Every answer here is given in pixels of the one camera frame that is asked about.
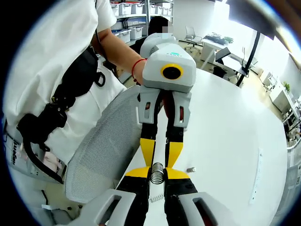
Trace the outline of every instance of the black hair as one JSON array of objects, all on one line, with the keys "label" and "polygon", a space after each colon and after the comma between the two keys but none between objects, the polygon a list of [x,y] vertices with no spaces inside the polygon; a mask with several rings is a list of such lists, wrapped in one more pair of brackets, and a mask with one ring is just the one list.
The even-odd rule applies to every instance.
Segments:
[{"label": "black hair", "polygon": [[163,33],[163,27],[168,27],[170,26],[169,20],[162,16],[156,16],[153,17],[150,20],[150,25],[149,25],[149,35],[153,33]]}]

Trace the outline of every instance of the black harness strap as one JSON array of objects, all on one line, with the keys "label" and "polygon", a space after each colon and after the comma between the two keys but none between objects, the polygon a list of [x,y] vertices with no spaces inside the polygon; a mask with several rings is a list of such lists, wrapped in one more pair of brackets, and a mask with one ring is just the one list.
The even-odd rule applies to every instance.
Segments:
[{"label": "black harness strap", "polygon": [[31,113],[26,114],[17,126],[23,137],[25,152],[32,163],[61,184],[63,183],[62,178],[37,158],[32,151],[31,143],[39,144],[45,152],[50,151],[44,143],[53,130],[65,126],[66,111],[74,105],[76,97],[86,94],[91,89],[93,82],[99,87],[104,85],[104,74],[96,72],[97,60],[93,50],[88,47],[65,72],[62,83],[52,97],[53,102],[46,104],[38,117]]}]

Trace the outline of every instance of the red bracelet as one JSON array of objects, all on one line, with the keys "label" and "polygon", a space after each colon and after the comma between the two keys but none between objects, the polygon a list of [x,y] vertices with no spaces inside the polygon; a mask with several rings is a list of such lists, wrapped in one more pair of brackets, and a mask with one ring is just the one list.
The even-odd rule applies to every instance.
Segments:
[{"label": "red bracelet", "polygon": [[133,79],[134,79],[134,82],[137,81],[137,80],[134,78],[134,69],[135,69],[137,63],[139,63],[140,61],[143,61],[143,60],[146,60],[146,59],[140,59],[140,60],[138,60],[138,61],[134,64],[134,66],[132,67],[132,77],[133,77]]}]

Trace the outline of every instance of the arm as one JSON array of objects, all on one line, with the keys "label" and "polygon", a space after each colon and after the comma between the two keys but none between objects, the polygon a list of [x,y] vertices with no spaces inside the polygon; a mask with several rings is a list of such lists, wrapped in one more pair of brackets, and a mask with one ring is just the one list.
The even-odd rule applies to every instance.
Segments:
[{"label": "arm", "polygon": [[[107,55],[107,58],[113,64],[121,67],[127,72],[132,72],[133,65],[142,57],[133,51],[129,46],[127,46],[121,39],[112,34],[110,28],[103,30],[98,33],[101,45]],[[92,41],[93,48],[101,53],[99,43],[94,35]],[[134,77],[137,81],[142,84],[142,71],[145,65],[145,61],[139,62],[134,69]]]}]

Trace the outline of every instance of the desk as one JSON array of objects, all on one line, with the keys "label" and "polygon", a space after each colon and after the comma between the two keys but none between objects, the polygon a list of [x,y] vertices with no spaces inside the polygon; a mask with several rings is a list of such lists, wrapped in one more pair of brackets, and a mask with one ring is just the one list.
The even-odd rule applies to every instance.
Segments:
[{"label": "desk", "polygon": [[299,119],[300,114],[298,114],[291,97],[285,90],[285,87],[281,84],[280,80],[277,80],[277,84],[274,89],[272,89],[269,97],[282,113],[286,113],[286,111],[291,108],[296,119]]},{"label": "desk", "polygon": [[[205,61],[207,59],[207,57],[210,55],[212,49],[221,50],[226,47],[228,47],[228,49],[231,52],[230,57],[232,57],[236,60],[239,60],[239,61],[242,61],[242,59],[244,58],[244,53],[241,50],[238,50],[232,44],[225,46],[225,45],[218,44],[218,43],[213,42],[208,39],[203,39],[202,42],[203,42],[204,46],[203,46],[203,50],[202,50],[202,54],[201,54],[201,60],[203,60],[203,61]],[[208,62],[213,64],[213,61],[214,61],[214,57],[213,58],[211,57]]]},{"label": "desk", "polygon": [[[226,56],[222,59],[222,61],[224,63],[223,65],[216,62],[216,61],[214,61],[213,64],[225,69],[226,71],[234,70],[236,73],[240,73],[242,78],[244,76],[245,77],[247,76],[245,71],[242,69],[241,64],[237,60],[234,60],[231,57]],[[239,86],[241,84],[241,82],[242,82],[242,79],[239,79],[238,82],[237,82],[237,86]]]},{"label": "desk", "polygon": [[[281,121],[242,89],[200,69],[191,92],[184,148],[174,168],[196,167],[197,172],[189,175],[197,190],[224,204],[239,225],[269,226],[280,203],[287,169]],[[161,109],[154,162],[163,164],[166,126]],[[259,147],[264,156],[261,180],[254,203],[249,204]],[[144,166],[139,148],[127,172]],[[163,184],[150,183],[150,197],[163,193]],[[149,202],[144,225],[167,226],[164,200]]]}]

